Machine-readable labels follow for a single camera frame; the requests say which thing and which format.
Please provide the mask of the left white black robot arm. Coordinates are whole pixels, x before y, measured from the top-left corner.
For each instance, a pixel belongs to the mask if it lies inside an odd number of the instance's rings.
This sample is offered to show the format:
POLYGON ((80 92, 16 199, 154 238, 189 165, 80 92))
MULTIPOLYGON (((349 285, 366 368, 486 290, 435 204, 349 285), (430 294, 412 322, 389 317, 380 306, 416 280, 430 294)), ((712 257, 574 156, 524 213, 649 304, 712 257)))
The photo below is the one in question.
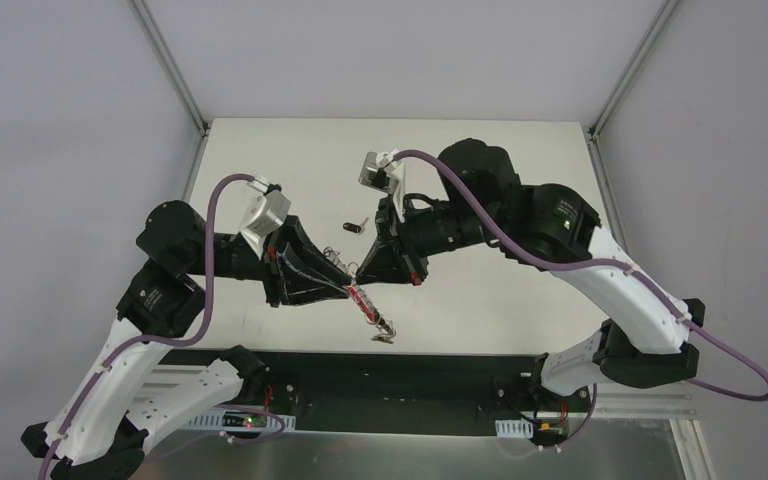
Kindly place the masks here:
POLYGON ((219 278, 256 281, 272 306, 346 299, 351 279, 305 233, 282 201, 263 196, 235 233, 215 229, 217 207, 156 207, 138 236, 147 262, 116 307, 92 368, 67 405, 28 426, 21 440, 42 462, 42 479, 126 479, 170 433, 205 411, 236 399, 267 396, 265 364, 249 349, 223 350, 197 377, 138 401, 148 375, 170 351, 207 333, 219 278))

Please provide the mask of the red keyring holder with rings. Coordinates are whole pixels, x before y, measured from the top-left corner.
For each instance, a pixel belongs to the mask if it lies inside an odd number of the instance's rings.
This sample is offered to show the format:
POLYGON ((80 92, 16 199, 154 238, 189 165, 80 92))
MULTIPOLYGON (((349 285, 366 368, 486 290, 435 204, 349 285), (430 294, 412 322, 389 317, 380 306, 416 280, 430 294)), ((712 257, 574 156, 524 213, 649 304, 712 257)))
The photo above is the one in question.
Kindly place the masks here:
POLYGON ((338 269, 349 276, 350 282, 347 285, 349 298, 361 310, 368 324, 376 328, 377 333, 372 337, 373 341, 392 345, 396 338, 397 331, 393 323, 387 319, 380 309, 373 303, 367 292, 359 285, 356 279, 355 262, 344 263, 339 252, 331 247, 324 249, 325 257, 331 261, 338 269))

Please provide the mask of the black head small key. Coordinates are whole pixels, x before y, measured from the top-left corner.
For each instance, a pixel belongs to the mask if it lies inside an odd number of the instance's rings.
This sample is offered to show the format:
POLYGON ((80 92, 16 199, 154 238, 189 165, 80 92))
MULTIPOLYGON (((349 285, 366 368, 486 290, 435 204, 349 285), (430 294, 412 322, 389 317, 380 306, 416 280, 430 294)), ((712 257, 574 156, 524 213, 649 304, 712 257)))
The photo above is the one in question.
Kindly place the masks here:
POLYGON ((359 223, 344 222, 342 224, 342 229, 353 234, 361 235, 365 232, 368 222, 368 217, 364 218, 359 223))

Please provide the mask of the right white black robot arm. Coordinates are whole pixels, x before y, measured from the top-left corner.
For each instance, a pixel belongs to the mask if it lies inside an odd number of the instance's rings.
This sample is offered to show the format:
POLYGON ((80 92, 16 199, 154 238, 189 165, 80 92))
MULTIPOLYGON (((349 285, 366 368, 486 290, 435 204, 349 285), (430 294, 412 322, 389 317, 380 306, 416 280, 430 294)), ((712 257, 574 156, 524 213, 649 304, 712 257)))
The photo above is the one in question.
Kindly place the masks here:
POLYGON ((417 195, 404 189, 412 157, 410 150, 394 150, 364 159, 359 181, 383 199, 375 242, 357 272, 360 284, 419 285, 430 257, 485 244, 551 273, 606 315, 585 340, 537 359, 527 380, 536 407, 553 409, 590 384, 649 389, 695 378, 700 353, 688 337, 704 304, 664 292, 575 190, 526 185, 505 149, 468 138, 429 157, 446 196, 425 198, 415 208, 417 195))

